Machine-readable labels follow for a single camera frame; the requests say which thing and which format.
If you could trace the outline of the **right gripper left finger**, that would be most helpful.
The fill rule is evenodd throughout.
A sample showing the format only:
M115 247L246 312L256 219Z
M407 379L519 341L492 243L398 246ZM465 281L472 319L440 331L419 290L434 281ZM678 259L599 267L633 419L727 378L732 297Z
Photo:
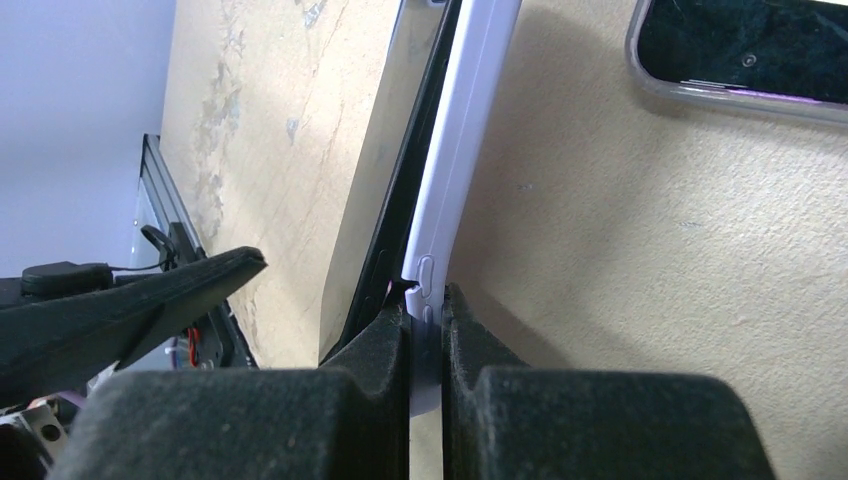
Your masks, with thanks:
M316 369L131 372L77 417L54 479L405 479L409 319Z

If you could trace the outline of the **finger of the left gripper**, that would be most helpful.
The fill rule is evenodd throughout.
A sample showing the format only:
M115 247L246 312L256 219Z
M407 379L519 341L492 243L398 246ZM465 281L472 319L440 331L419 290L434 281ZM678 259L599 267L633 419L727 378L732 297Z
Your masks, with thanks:
M175 328L162 320L165 295L152 284L161 274L2 309L2 406L79 387L110 365L124 368L175 336Z

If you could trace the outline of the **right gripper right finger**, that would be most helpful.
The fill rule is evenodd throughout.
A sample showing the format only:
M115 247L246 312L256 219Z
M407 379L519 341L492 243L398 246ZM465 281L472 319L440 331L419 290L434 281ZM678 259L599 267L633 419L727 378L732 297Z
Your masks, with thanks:
M746 406L705 375L534 368L445 291L448 479L771 479Z

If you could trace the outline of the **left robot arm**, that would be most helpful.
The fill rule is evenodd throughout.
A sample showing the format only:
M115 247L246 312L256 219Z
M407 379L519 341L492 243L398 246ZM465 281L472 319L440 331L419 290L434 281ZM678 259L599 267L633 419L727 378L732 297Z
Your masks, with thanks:
M5 479L233 479L252 469L243 428L205 401L215 372L135 372L147 353L218 308L266 265L239 247L173 270L106 264L27 269L1 283Z

